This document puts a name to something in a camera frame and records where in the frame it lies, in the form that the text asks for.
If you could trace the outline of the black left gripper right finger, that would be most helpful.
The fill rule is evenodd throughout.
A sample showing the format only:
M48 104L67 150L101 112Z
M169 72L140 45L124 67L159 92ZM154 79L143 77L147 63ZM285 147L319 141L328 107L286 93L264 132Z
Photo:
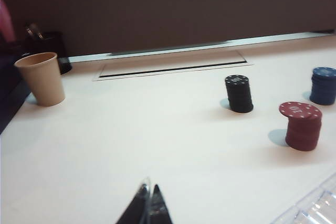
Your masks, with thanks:
M148 208L148 223L151 224L172 224L169 210L158 184L155 184Z

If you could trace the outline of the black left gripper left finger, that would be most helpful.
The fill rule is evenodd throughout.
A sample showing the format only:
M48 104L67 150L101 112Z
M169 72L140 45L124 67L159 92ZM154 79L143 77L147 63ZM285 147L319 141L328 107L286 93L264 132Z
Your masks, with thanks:
M119 218L119 223L145 223L151 197L151 181L146 177L140 182L132 200Z

